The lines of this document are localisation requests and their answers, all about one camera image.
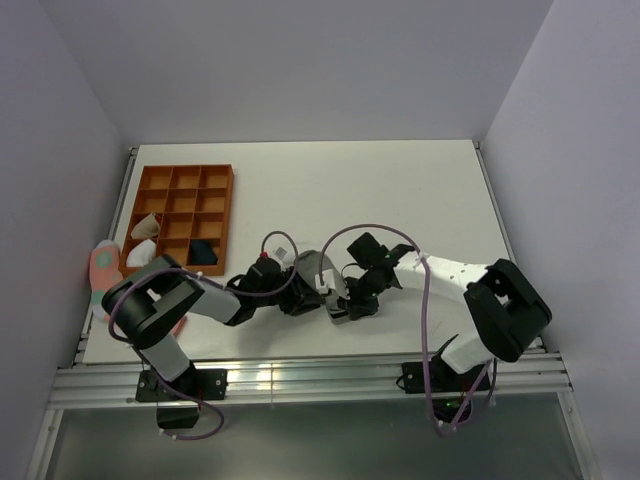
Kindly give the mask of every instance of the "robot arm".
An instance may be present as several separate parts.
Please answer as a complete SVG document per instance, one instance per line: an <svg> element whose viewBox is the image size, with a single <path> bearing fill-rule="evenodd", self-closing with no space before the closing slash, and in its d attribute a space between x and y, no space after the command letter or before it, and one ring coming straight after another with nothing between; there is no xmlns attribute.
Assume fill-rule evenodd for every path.
<svg viewBox="0 0 640 480"><path fill-rule="evenodd" d="M193 396L198 388L195 367L170 335L187 311L237 326L264 306L278 305L296 316L325 305L332 322L340 324L375 314L378 296L391 287L424 289L427 272L413 247L400 244L388 250L365 233L347 250L364 270L359 278L343 279L331 261L316 251L302 253L295 271L261 254L245 275L229 282L232 288L228 289L180 270L164 255L109 290L102 305L111 314L135 285L120 302L115 323L164 380ZM425 260L430 292L466 304L474 323L431 358L432 384L450 384L492 358L517 361L551 320L549 308L509 260L489 266L435 256ZM320 261L323 281L316 274ZM149 290L160 298L152 298Z"/></svg>

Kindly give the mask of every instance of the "metal frame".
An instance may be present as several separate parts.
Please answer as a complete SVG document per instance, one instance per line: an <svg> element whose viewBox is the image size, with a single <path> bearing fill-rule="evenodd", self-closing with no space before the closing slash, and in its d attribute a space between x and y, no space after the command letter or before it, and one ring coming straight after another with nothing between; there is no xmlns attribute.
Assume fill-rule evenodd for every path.
<svg viewBox="0 0 640 480"><path fill-rule="evenodd" d="M514 259L481 152L477 143L474 143L474 146L507 251ZM115 234L115 226L129 186L137 152L137 148L132 148L130 151L109 238L113 238ZM75 364L71 368L59 370L56 375L48 409L29 467L27 476L29 479L45 477L64 410L156 408L156 404L138 404L134 400L138 375L142 368L140 364L85 365L82 363L91 321L91 309L88 309ZM304 360L206 361L196 362L196 366L227 369L227 397L221 404L237 405L420 398L419 395L404 394L395 385L395 380L402 373L401 364L408 361L420 361L420 356L412 354ZM593 460L593 452L584 447L588 445L588 439L573 403L572 386L562 357L559 353L547 353L541 340L537 340L517 363L500 362L498 367L496 385L498 396L532 393L558 394L582 474L584 478L599 479L599 476L589 473L597 471L597 466ZM446 394L434 395L435 398L441 396ZM166 402L162 405L183 403L185 402Z"/></svg>

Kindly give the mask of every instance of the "black bracket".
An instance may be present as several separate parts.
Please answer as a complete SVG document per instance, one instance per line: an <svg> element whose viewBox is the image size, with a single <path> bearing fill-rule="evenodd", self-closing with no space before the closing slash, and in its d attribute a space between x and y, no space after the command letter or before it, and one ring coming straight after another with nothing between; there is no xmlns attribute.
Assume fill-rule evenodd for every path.
<svg viewBox="0 0 640 480"><path fill-rule="evenodd" d="M227 391L227 371L222 368L203 368L196 370L196 381L200 391L192 394L201 400L224 400ZM171 393L164 391L158 383L155 374L150 370L140 372L138 388L136 390L136 402L158 403L175 402L181 400Z"/></svg>
<svg viewBox="0 0 640 480"><path fill-rule="evenodd" d="M227 371L222 368L195 370L195 381L192 385L196 392L190 392L190 396L201 400L224 400L227 391ZM181 400L171 393L167 393L158 378L151 370L140 372L138 388L136 390L136 402L158 403L174 402ZM178 406L158 407L156 410L156 422L163 430L174 431L178 429L193 428L200 418L200 407Z"/></svg>
<svg viewBox="0 0 640 480"><path fill-rule="evenodd" d="M465 392L471 388L483 368L484 365L477 365L462 375L455 375L446 379L438 377L431 372L431 391L434 393ZM402 379L405 393L424 393L423 371L422 362L405 362L402 364L402 377L400 378ZM476 391L487 391L490 387L489 375L485 374Z"/></svg>
<svg viewBox="0 0 640 480"><path fill-rule="evenodd" d="M551 321L551 310L510 260L487 267L464 293L484 346L505 362L515 362Z"/></svg>

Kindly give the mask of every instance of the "white object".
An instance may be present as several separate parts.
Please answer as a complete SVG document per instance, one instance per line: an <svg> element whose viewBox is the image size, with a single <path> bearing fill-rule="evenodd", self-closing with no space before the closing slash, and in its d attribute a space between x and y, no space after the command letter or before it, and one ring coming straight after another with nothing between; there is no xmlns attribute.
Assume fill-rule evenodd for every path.
<svg viewBox="0 0 640 480"><path fill-rule="evenodd" d="M237 181L226 274L215 279L221 283L245 273L264 236L275 229L286 231L304 248L320 249L343 227L376 222L407 232L421 248L440 257L490 263L508 256L468 140L142 146L118 220L118 245L125 241L142 169L176 164L233 165ZM353 262L346 247L364 231L350 232L329 247L335 265ZM371 233L389 248L403 243L387 232ZM268 250L278 246L290 250L285 239L269 239ZM388 290L375 317L339 327L325 309L291 318L277 307L262 308L234 328L190 314L178 342L189 358L201 360L417 353L420 298L416 290ZM432 296L431 351L472 326L466 306ZM86 363L136 360L134 352L113 341L106 325L94 322Z"/></svg>
<svg viewBox="0 0 640 480"><path fill-rule="evenodd" d="M144 267L151 263L155 254L156 244L152 240L145 240L129 252L127 267Z"/></svg>
<svg viewBox="0 0 640 480"><path fill-rule="evenodd" d="M156 220L156 216L154 213L150 213L142 220L138 222L137 225L131 229L131 238L136 240L144 240L147 238L157 237L160 233L160 224Z"/></svg>
<svg viewBox="0 0 640 480"><path fill-rule="evenodd" d="M322 281L320 280L320 275L316 274L316 291L321 295L326 295L329 293L329 290L336 290L339 284L344 284L344 282L336 282L335 272L333 270L323 270L322 271ZM345 292L338 292L341 297L345 298L347 296Z"/></svg>
<svg viewBox="0 0 640 480"><path fill-rule="evenodd" d="M463 294L467 285L477 282L487 273L487 265L457 262L434 255L424 255L431 271L429 293L449 298L465 305ZM424 266L415 252L405 254L395 268L395 274L403 288L424 288Z"/></svg>
<svg viewBox="0 0 640 480"><path fill-rule="evenodd" d="M278 247L273 249L269 253L269 258L275 260L280 265L282 270L286 270L289 267L293 267L293 262L296 259L296 254L291 249Z"/></svg>
<svg viewBox="0 0 640 480"><path fill-rule="evenodd" d="M429 293L449 298L466 305L464 292L472 282L477 282L487 273L487 265L462 263L424 253L405 254L395 269L396 277L403 288L424 288L424 258L431 273ZM442 359L456 373L468 372L476 365L491 360L494 355L487 350L474 325L460 333L442 352Z"/></svg>
<svg viewBox="0 0 640 480"><path fill-rule="evenodd" d="M475 328L458 335L442 352L442 360L459 374L468 372L493 357L495 355L484 346Z"/></svg>

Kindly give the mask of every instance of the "gray wall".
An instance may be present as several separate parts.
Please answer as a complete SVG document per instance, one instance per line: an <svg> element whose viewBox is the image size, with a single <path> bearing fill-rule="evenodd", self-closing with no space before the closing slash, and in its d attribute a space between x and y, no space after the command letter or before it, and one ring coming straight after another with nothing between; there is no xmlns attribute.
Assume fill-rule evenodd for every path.
<svg viewBox="0 0 640 480"><path fill-rule="evenodd" d="M130 143L482 138L551 0L41 0Z"/></svg>
<svg viewBox="0 0 640 480"><path fill-rule="evenodd" d="M0 478L18 479L77 345L125 150L35 0L0 2L0 59Z"/></svg>
<svg viewBox="0 0 640 480"><path fill-rule="evenodd" d="M640 8L556 0L484 145L606 478L640 474Z"/></svg>

